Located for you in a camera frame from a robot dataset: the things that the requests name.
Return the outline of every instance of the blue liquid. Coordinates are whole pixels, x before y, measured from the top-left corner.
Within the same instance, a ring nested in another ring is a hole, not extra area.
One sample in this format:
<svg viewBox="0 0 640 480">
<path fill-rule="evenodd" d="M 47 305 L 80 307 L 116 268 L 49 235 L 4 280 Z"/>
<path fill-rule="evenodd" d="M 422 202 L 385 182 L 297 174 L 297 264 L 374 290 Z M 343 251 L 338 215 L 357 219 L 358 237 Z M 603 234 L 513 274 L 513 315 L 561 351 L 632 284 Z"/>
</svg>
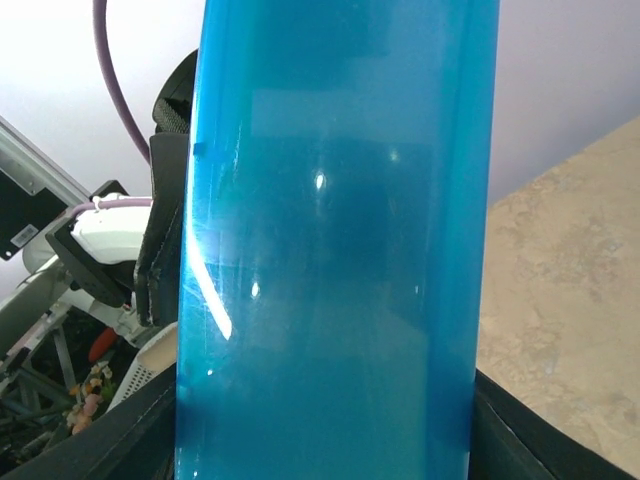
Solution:
<svg viewBox="0 0 640 480">
<path fill-rule="evenodd" d="M 497 12 L 207 2 L 179 480 L 466 477 Z"/>
</svg>

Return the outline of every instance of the marble countertop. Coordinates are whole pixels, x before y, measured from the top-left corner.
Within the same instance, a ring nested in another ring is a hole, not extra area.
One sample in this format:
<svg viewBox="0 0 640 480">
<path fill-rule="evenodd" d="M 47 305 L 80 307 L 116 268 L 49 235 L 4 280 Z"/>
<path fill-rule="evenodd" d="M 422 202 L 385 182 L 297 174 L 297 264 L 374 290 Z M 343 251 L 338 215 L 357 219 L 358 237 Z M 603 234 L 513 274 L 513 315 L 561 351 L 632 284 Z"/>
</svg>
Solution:
<svg viewBox="0 0 640 480">
<path fill-rule="evenodd" d="M 640 477 L 640 118 L 490 209 L 478 367 Z"/>
</svg>

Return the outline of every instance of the white wall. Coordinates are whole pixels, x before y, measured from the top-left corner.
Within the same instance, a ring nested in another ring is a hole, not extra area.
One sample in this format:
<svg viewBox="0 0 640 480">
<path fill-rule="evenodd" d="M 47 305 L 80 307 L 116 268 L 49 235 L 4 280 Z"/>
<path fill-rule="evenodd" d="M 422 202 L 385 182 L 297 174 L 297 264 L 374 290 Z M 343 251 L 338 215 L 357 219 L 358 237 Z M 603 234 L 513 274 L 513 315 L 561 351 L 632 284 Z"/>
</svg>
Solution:
<svg viewBox="0 0 640 480">
<path fill-rule="evenodd" d="M 111 0 L 125 96 L 146 135 L 167 75 L 197 47 L 204 0 Z M 89 190 L 149 177 L 94 53 L 90 0 L 5 0 L 0 115 Z M 640 1 L 502 0 L 491 201 L 640 114 Z M 0 265 L 0 298 L 24 272 Z"/>
</svg>

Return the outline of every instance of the purple cable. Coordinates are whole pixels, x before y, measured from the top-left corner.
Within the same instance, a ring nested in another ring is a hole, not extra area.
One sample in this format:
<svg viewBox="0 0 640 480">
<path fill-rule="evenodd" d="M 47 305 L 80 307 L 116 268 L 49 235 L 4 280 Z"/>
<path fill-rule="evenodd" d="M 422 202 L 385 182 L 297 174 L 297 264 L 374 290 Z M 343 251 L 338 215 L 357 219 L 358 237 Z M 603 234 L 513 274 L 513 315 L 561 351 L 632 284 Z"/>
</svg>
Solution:
<svg viewBox="0 0 640 480">
<path fill-rule="evenodd" d="M 107 37 L 107 0 L 93 0 L 93 35 L 96 42 L 100 70 L 102 70 L 102 77 L 107 85 L 111 100 L 133 143 L 147 163 L 149 163 L 151 161 L 149 144 L 142 135 L 142 132 L 140 132 L 136 121 L 133 119 L 133 115 L 131 115 L 127 101 L 124 99 L 122 89 L 118 83 L 115 69 L 113 68 L 113 61 L 109 51 L 109 39 Z"/>
<path fill-rule="evenodd" d="M 108 208 L 122 208 L 122 207 L 149 207 L 151 206 L 152 199 L 149 197 L 128 197 L 128 198 L 120 198 L 118 200 L 102 200 L 98 202 L 96 206 L 95 203 L 83 203 L 74 207 L 71 212 L 69 212 L 69 216 L 71 218 L 75 218 L 83 212 L 88 212 L 89 210 L 95 210 L 96 207 L 100 209 L 108 209 Z"/>
</svg>

